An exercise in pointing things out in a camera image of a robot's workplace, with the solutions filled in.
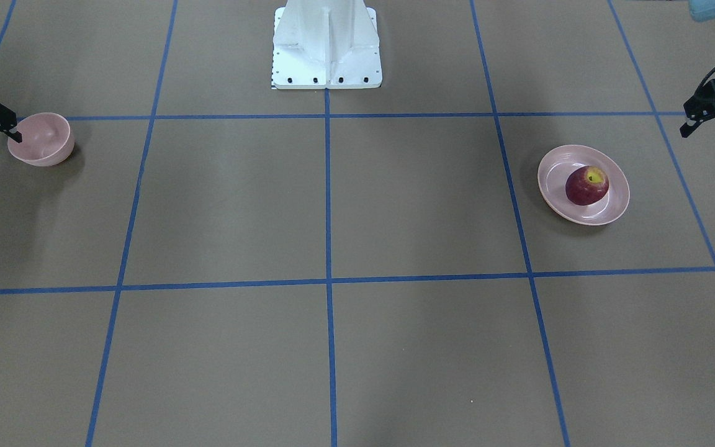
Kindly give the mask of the pink bowl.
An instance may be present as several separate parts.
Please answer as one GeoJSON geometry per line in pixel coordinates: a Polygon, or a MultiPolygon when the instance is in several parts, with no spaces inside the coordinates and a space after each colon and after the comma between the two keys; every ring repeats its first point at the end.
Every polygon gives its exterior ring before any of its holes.
{"type": "Polygon", "coordinates": [[[18,122],[22,141],[7,141],[9,153],[19,161],[37,167],[59,165],[76,147],[76,136],[68,119],[53,112],[32,114],[18,122]]]}

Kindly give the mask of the red yellow apple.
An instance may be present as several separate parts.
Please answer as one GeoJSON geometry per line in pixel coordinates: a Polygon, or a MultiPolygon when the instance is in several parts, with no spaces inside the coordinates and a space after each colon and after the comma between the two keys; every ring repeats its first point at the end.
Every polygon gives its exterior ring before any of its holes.
{"type": "Polygon", "coordinates": [[[607,195],[608,190],[608,175],[596,165],[576,169],[565,182],[568,201],[580,206],[595,204],[607,195]]]}

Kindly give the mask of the pink plate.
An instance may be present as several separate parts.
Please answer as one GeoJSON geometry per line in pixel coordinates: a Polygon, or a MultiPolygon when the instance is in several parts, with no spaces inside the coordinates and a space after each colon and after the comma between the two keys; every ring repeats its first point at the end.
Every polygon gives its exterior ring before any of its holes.
{"type": "Polygon", "coordinates": [[[561,145],[539,162],[538,186],[546,204],[568,221],[610,224],[627,211],[627,177],[612,158],[586,145],[561,145]]]}

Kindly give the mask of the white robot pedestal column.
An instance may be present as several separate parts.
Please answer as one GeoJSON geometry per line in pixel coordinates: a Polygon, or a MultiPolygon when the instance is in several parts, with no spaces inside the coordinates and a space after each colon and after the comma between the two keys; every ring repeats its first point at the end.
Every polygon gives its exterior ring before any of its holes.
{"type": "Polygon", "coordinates": [[[271,86],[374,89],[383,84],[377,12],[363,1],[289,1],[273,14],[271,86]]]}

